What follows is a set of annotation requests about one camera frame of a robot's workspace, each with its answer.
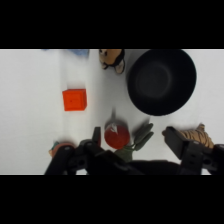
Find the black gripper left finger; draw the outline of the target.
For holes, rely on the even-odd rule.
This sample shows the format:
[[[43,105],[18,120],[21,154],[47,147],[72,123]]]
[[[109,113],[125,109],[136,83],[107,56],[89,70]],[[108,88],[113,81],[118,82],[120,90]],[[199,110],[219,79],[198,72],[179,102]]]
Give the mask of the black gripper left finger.
[[[75,147],[69,143],[57,144],[51,150],[52,160],[46,175],[75,175],[87,169],[90,159],[101,146],[101,128],[95,127],[91,139],[83,140]]]

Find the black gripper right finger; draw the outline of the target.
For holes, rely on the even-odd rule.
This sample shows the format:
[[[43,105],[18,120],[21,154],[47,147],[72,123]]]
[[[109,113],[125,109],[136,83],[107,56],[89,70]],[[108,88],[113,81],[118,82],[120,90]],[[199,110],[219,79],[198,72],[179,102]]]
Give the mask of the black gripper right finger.
[[[204,125],[189,130],[168,126],[162,134],[181,161],[179,175],[200,175],[203,169],[211,175],[224,175],[224,144],[215,144]]]

